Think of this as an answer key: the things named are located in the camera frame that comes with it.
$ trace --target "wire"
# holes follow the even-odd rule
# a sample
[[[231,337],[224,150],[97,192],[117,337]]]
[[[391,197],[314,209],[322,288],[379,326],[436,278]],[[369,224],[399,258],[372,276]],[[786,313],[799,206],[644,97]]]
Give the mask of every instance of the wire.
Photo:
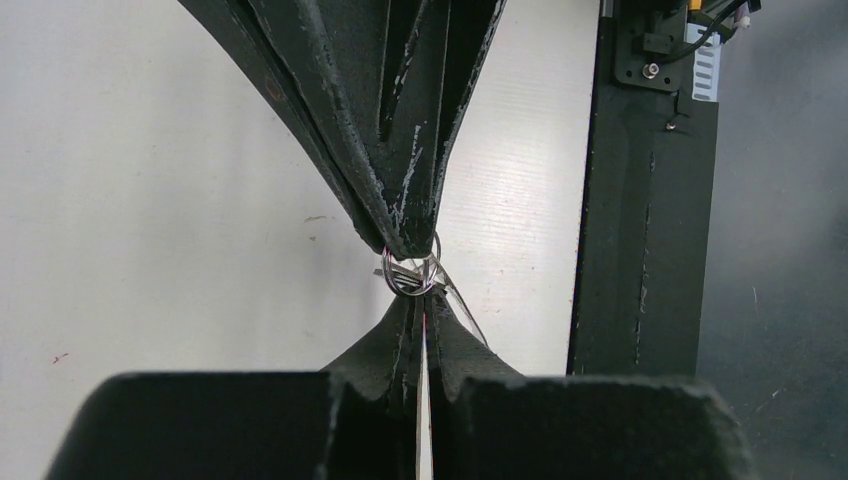
[[[727,6],[724,7],[724,9],[720,11],[718,15],[715,16],[715,18],[713,18],[713,21],[710,22],[710,25],[707,27],[707,29],[704,31],[703,35],[701,35],[701,38],[699,38],[698,41],[687,45],[681,50],[678,50],[674,53],[670,53],[665,57],[659,58],[656,63],[659,65],[668,65],[674,62],[679,62],[680,60],[683,60],[689,55],[695,53],[696,50],[704,46],[704,44],[709,41],[713,33],[718,30],[719,25],[721,25],[722,22],[727,20],[728,17],[733,15],[736,9],[741,7],[747,1],[748,0],[733,0],[732,2],[727,4]]]

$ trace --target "brown stain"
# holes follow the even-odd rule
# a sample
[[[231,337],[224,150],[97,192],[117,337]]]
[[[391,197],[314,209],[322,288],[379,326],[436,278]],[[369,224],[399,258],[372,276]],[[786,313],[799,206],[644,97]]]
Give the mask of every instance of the brown stain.
[[[280,85],[270,75],[265,76],[265,90],[274,100],[279,102],[283,99],[283,92],[280,90]]]

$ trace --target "bolt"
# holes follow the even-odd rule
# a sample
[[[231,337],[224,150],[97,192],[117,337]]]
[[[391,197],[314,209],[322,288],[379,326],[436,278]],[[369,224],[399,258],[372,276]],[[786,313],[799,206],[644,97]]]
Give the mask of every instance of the bolt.
[[[660,66],[656,63],[648,63],[642,67],[642,76],[648,80],[653,80],[660,73]]]

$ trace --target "metal ring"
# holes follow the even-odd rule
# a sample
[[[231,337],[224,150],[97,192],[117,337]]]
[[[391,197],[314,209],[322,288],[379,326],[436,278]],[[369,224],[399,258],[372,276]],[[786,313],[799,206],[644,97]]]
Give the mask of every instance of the metal ring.
[[[394,260],[392,252],[389,251],[388,247],[383,248],[383,279],[386,281],[386,285],[389,286],[389,290],[394,292],[395,295],[417,297],[429,292],[436,285],[436,275],[439,273],[438,260],[442,256],[442,243],[439,240],[438,234],[434,235],[433,240],[435,243],[435,252],[432,252],[426,258],[423,258],[421,265],[414,269],[414,271],[421,276],[421,285],[413,289],[405,289],[403,286],[398,285],[395,280],[397,272],[395,272],[392,268],[392,261]]]

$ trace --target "screw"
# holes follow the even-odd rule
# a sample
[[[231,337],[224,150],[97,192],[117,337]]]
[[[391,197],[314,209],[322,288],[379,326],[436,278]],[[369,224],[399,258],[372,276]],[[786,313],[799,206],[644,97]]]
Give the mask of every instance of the screw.
[[[642,76],[648,80],[653,80],[660,73],[660,66],[656,63],[648,63],[642,67]]]

